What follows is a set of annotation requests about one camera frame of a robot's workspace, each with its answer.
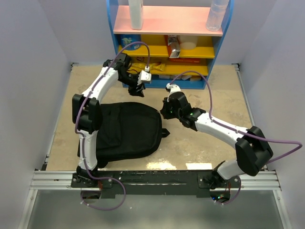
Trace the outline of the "orange flat box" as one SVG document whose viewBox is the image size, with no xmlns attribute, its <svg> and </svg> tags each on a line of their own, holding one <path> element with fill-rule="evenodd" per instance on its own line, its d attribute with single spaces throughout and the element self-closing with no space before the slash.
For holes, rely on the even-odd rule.
<svg viewBox="0 0 305 229">
<path fill-rule="evenodd" d="M 168 58 L 171 62 L 182 62 L 182 63 L 199 63 L 200 58 Z"/>
</svg>

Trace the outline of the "blue shelf unit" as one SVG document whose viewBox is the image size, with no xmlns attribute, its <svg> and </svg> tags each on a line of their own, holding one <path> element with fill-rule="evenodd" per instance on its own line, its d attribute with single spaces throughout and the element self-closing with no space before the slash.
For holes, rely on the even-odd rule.
<svg viewBox="0 0 305 229">
<path fill-rule="evenodd" d="M 209 78 L 233 14 L 234 1 L 225 7 L 221 27 L 209 31 L 206 21 L 209 7 L 149 6 L 143 7 L 141 30 L 131 28 L 129 7 L 117 0 L 106 1 L 108 23 L 114 51 L 123 48 L 133 37 L 146 43 L 136 50 L 125 50 L 132 59 L 131 73 L 144 69 L 150 61 L 152 82 L 150 88 L 163 88 L 176 75 L 183 89 L 204 89 L 205 81 L 190 71 L 197 71 Z"/>
</svg>

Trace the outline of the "aluminium rail frame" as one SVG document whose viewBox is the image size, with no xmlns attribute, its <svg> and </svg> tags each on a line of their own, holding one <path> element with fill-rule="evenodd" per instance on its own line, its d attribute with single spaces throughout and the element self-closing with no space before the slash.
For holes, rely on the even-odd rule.
<svg viewBox="0 0 305 229">
<path fill-rule="evenodd" d="M 221 140 L 165 120 L 170 131 L 150 156 L 111 162 L 104 169 L 121 185 L 74 188 L 78 137 L 70 121 L 71 97 L 94 79 L 97 66 L 75 66 L 64 98 L 47 166 L 34 174 L 22 228 L 27 229 L 290 229 L 277 174 L 265 168 L 255 177 L 233 179 L 234 200 L 214 203 L 203 173 L 235 150 Z"/>
</svg>

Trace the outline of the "black backpack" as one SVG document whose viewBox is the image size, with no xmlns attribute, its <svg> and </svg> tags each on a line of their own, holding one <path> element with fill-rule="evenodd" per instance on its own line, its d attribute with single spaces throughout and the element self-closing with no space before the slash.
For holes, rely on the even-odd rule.
<svg viewBox="0 0 305 229">
<path fill-rule="evenodd" d="M 155 108 L 137 102 L 100 105 L 103 122 L 97 133 L 97 166 L 154 153 L 170 132 Z"/>
</svg>

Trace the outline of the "yellow chips bag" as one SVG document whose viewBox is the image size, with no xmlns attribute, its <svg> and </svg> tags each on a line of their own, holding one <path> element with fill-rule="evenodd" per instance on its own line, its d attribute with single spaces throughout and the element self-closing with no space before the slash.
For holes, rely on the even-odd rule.
<svg viewBox="0 0 305 229">
<path fill-rule="evenodd" d="M 145 69 L 147 65 L 148 57 L 132 57 L 132 68 L 135 69 Z M 149 61 L 150 70 L 154 71 L 164 71 L 165 62 L 159 58 L 151 58 Z"/>
</svg>

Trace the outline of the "clear plastic bottle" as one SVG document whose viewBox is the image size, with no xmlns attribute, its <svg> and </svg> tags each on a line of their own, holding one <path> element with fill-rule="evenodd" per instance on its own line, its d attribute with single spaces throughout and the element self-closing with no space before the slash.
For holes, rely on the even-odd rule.
<svg viewBox="0 0 305 229">
<path fill-rule="evenodd" d="M 221 27 L 229 0 L 213 0 L 210 6 L 206 28 L 209 31 L 218 31 Z"/>
</svg>

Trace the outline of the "silver orange snack bag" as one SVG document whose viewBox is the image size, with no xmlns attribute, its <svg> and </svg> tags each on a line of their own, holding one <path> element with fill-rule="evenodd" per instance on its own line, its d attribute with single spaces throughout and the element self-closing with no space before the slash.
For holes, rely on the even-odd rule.
<svg viewBox="0 0 305 229">
<path fill-rule="evenodd" d="M 178 36 L 176 35 L 167 35 L 167 50 L 169 58 L 179 58 L 181 48 L 178 40 Z"/>
</svg>

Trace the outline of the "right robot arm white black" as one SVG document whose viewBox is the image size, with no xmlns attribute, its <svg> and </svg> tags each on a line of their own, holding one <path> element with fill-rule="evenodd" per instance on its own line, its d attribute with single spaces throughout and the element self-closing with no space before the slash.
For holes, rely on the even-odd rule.
<svg viewBox="0 0 305 229">
<path fill-rule="evenodd" d="M 260 128 L 247 129 L 211 117 L 205 110 L 191 107 L 182 92 L 164 98 L 160 112 L 164 119 L 176 118 L 184 127 L 209 134 L 235 149 L 236 159 L 221 162 L 206 179 L 217 187 L 242 174 L 256 176 L 274 155 Z"/>
</svg>

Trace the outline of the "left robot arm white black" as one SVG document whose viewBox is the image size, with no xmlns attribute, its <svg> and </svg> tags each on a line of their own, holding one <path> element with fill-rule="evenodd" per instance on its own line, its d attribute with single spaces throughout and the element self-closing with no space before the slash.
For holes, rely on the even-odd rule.
<svg viewBox="0 0 305 229">
<path fill-rule="evenodd" d="M 131 57 L 125 53 L 105 61 L 101 72 L 89 88 L 72 97 L 72 122 L 80 143 L 80 161 L 76 174 L 88 187 L 96 186 L 99 181 L 99 176 L 95 173 L 98 168 L 96 141 L 103 120 L 100 105 L 103 97 L 117 81 L 128 85 L 131 96 L 144 97 L 145 85 L 139 74 L 128 73 L 131 64 Z"/>
</svg>

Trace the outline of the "white carton on shelf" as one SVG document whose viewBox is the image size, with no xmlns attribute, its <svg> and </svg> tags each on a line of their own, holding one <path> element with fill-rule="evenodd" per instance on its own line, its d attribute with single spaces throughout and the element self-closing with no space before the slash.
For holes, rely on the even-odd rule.
<svg viewBox="0 0 305 229">
<path fill-rule="evenodd" d="M 143 26 L 143 0 L 128 0 L 131 27 L 141 30 Z"/>
</svg>

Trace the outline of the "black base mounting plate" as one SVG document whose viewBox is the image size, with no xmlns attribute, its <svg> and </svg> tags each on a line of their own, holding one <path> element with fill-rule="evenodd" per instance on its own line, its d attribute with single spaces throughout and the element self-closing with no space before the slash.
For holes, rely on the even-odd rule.
<svg viewBox="0 0 305 229">
<path fill-rule="evenodd" d="M 211 170 L 142 170 L 142 171 L 98 171 L 95 176 L 101 181 L 86 180 L 73 173 L 72 188 L 81 191 L 97 191 L 101 198 L 114 198 L 116 195 L 189 195 L 198 198 L 220 199 L 224 194 L 230 198 L 230 190 L 239 188 L 239 177 L 223 183 L 211 184 L 206 179 Z"/>
</svg>

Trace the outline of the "blue round tin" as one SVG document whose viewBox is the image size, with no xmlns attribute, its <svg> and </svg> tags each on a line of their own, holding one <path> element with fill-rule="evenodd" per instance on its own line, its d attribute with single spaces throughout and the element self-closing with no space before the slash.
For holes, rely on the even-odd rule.
<svg viewBox="0 0 305 229">
<path fill-rule="evenodd" d="M 121 34 L 120 35 L 120 43 L 121 46 L 124 48 L 125 46 L 129 45 L 130 43 L 134 42 L 141 42 L 141 35 L 139 34 Z M 141 47 L 141 44 L 133 44 L 126 48 L 128 51 L 134 51 Z"/>
</svg>

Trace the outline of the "white plastic tub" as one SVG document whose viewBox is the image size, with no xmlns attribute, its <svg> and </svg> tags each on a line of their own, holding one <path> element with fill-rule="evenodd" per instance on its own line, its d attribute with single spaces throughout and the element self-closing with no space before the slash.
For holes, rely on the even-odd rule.
<svg viewBox="0 0 305 229">
<path fill-rule="evenodd" d="M 182 50 L 192 50 L 195 49 L 197 46 L 197 42 L 198 42 L 197 36 L 180 35 L 178 39 Z"/>
</svg>

